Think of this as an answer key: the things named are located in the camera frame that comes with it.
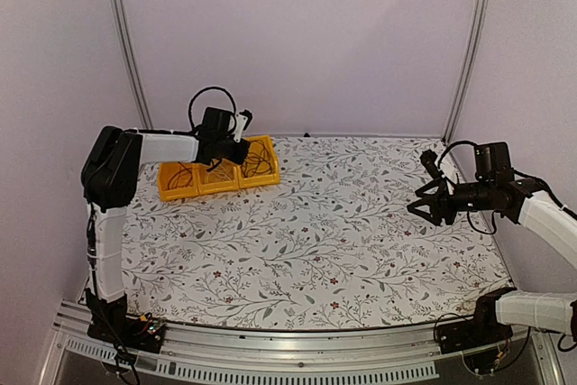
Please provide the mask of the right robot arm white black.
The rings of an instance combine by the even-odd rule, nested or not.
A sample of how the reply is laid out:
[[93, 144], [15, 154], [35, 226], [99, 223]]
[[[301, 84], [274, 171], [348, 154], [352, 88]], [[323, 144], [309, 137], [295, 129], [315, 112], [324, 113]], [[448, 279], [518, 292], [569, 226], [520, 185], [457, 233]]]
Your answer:
[[[471, 145], [475, 180], [458, 183], [442, 167], [444, 156], [432, 150], [420, 156], [430, 181], [416, 192], [407, 210], [435, 226], [452, 225], [460, 213], [490, 211], [539, 236], [568, 263], [576, 263], [576, 214], [538, 177], [515, 170], [508, 145]], [[502, 325], [524, 325], [576, 336], [576, 297], [573, 294], [494, 290], [480, 297], [466, 337], [485, 345]]]

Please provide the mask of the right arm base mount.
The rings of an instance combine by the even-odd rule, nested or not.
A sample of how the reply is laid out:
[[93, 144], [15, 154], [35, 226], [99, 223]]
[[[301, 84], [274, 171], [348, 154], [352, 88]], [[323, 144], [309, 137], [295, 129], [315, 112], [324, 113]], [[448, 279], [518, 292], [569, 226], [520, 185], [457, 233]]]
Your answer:
[[433, 338], [439, 345], [441, 353], [456, 353], [489, 344], [503, 342], [503, 349], [493, 349], [488, 353], [466, 355], [463, 358], [465, 367], [476, 375], [493, 374], [508, 354], [508, 347], [513, 337], [511, 325], [498, 322], [496, 303], [514, 288], [496, 289], [477, 299], [472, 318], [458, 317], [459, 321], [439, 324], [440, 316], [434, 325]]

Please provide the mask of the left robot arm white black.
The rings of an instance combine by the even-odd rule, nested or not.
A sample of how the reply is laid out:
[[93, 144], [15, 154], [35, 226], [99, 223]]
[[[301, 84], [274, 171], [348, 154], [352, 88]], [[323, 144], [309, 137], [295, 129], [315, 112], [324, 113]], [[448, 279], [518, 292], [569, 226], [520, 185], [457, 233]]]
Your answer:
[[134, 334], [125, 317], [127, 296], [122, 277], [122, 238], [127, 207], [135, 197], [141, 167], [158, 163], [210, 165], [228, 160], [241, 165], [249, 142], [243, 132], [252, 113], [208, 107], [203, 122], [189, 132], [123, 130], [104, 127], [81, 173], [87, 201], [87, 261], [91, 284], [86, 299], [99, 317], [100, 330], [116, 344]]

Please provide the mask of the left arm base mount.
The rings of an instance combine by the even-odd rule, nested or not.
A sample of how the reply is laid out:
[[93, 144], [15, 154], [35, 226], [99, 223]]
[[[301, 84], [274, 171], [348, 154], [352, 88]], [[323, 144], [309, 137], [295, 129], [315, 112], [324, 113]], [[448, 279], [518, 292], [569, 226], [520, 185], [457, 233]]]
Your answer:
[[160, 353], [165, 328], [150, 314], [146, 318], [127, 315], [127, 296], [115, 301], [105, 301], [85, 290], [87, 307], [91, 313], [91, 323], [87, 335], [93, 339], [147, 353]]

